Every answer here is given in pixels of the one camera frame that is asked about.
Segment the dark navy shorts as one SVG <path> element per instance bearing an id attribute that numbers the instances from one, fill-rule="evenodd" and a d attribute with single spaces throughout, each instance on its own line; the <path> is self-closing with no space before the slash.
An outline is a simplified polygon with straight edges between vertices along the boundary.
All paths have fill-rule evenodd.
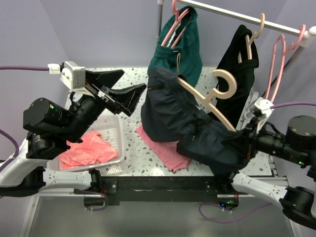
<path id="1" fill-rule="evenodd" d="M 141 122 L 154 142 L 178 142 L 176 151 L 207 165 L 214 175 L 245 168 L 249 160 L 226 146 L 224 141 L 238 136 L 203 111 L 194 96 L 177 83 L 184 76 L 166 68 L 154 67 L 141 108 Z"/>

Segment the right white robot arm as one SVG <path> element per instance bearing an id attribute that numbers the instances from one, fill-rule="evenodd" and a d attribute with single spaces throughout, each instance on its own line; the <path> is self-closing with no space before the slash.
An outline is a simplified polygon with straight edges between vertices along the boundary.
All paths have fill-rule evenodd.
<path id="1" fill-rule="evenodd" d="M 253 119 L 239 136 L 224 141 L 224 144 L 244 158 L 251 159 L 258 152 L 289 161 L 301 168 L 309 167 L 307 176 L 316 178 L 316 119 L 311 116 L 296 116 L 290 119 L 286 134 L 280 133 L 273 124 L 272 131 L 261 128 Z M 234 177 L 220 181 L 220 189 L 226 194 L 233 191 L 259 197 L 282 209 L 290 220 L 310 229 L 316 228 L 316 193 L 303 187 L 272 185 L 251 178 L 237 171 Z"/>

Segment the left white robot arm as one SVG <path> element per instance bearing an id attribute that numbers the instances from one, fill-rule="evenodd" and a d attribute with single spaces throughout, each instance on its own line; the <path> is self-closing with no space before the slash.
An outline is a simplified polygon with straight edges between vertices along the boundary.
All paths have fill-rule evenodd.
<path id="1" fill-rule="evenodd" d="M 73 188 L 96 194 L 102 189 L 100 172 L 63 172 L 46 164 L 67 151 L 71 143 L 81 143 L 82 136 L 104 110 L 131 116 L 136 109 L 144 83 L 115 89 L 123 70 L 71 73 L 72 81 L 82 80 L 87 90 L 68 109 L 46 99 L 35 100 L 23 113 L 27 136 L 15 152 L 0 164 L 0 194 L 3 197 L 28 197 L 40 191 Z"/>

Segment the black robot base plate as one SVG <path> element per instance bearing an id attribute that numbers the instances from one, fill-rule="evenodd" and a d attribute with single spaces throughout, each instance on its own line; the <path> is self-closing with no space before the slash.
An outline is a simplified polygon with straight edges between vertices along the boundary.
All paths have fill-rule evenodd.
<path id="1" fill-rule="evenodd" d="M 102 176 L 100 186 L 90 191 L 103 192 L 109 205 L 124 201 L 217 202 L 220 195 L 236 195 L 228 179 L 214 176 Z"/>

